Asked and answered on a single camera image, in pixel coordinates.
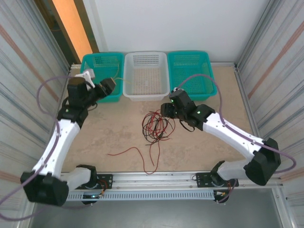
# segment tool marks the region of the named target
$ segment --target plastic basket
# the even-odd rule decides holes
[[[205,74],[214,79],[209,56],[204,51],[170,52],[168,64],[171,90],[194,74]],[[214,83],[203,77],[190,79],[182,89],[195,101],[204,101],[217,94]]]
[[[124,74],[124,55],[123,53],[94,53],[85,55],[82,59],[80,72],[91,68],[94,70],[95,79],[93,82],[98,84],[105,78],[122,78]],[[97,102],[117,102],[123,93],[122,80],[116,80],[114,91],[104,99]]]
[[[167,56],[133,52],[125,56],[123,95],[132,101],[160,101],[170,92]]]

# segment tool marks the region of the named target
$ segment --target beige table surface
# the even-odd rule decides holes
[[[251,132],[249,121],[239,92],[232,67],[213,67],[224,99],[225,119]],[[166,97],[162,101],[132,102],[121,97],[117,103],[99,103],[89,112],[89,116],[74,139],[66,156],[62,171],[72,171],[79,164],[94,165],[99,172],[143,171],[142,159],[137,150],[132,149],[119,156],[107,153],[119,153],[130,147],[141,150],[147,171],[153,171],[149,157],[149,147],[142,135],[142,120],[149,111],[160,109],[161,104],[170,102]],[[219,96],[196,104],[207,104],[219,110]],[[176,129],[168,141],[160,142],[161,155],[158,171],[199,171],[210,170],[220,160],[238,161],[243,156],[217,137],[196,129],[190,133],[176,121]],[[152,157],[156,163],[157,145],[152,146]]]

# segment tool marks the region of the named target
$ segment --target corrugated metal wall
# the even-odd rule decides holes
[[[297,224],[304,226],[304,1],[278,0],[238,67],[262,137],[297,167],[282,175]],[[282,167],[291,163],[282,158]]]
[[[66,75],[68,64],[32,0],[0,2],[0,198],[20,185],[42,155],[53,128],[37,108],[41,82]],[[42,91],[43,107],[54,114],[65,81],[54,81]],[[24,193],[0,206],[10,217],[23,210]],[[13,223],[0,220],[0,227]]]

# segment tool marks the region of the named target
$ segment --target white plastic basket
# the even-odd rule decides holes
[[[170,92],[167,56],[133,52],[125,56],[123,95],[132,101],[160,101]]]

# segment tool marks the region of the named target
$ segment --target robotic arm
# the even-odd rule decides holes
[[[72,141],[88,116],[87,109],[99,99],[111,94],[115,88],[113,79],[107,78],[95,85],[92,82],[94,77],[93,70],[89,69],[69,80],[67,85],[68,105],[65,100],[57,116],[60,132],[57,132],[57,129],[54,131],[47,148],[32,172],[23,172],[20,178],[21,183],[25,182],[44,165],[39,174],[24,186],[29,201],[62,206],[70,190],[82,184],[89,188],[96,185],[97,172],[94,166],[78,165],[72,172],[61,177],[63,162]],[[48,162],[44,164],[58,134],[59,140],[56,148]]]
[[[205,104],[196,106],[186,91],[178,89],[169,98],[171,103],[161,106],[161,114],[165,117],[177,118],[184,128],[183,122],[190,127],[210,133],[239,151],[245,159],[242,161],[220,161],[211,171],[211,178],[216,186],[230,179],[249,178],[258,185],[266,185],[281,164],[280,155],[259,145],[251,143],[238,134],[230,131],[222,124],[219,113]],[[225,120],[237,132],[258,142],[278,149],[277,142],[271,138],[267,141],[252,136]]]

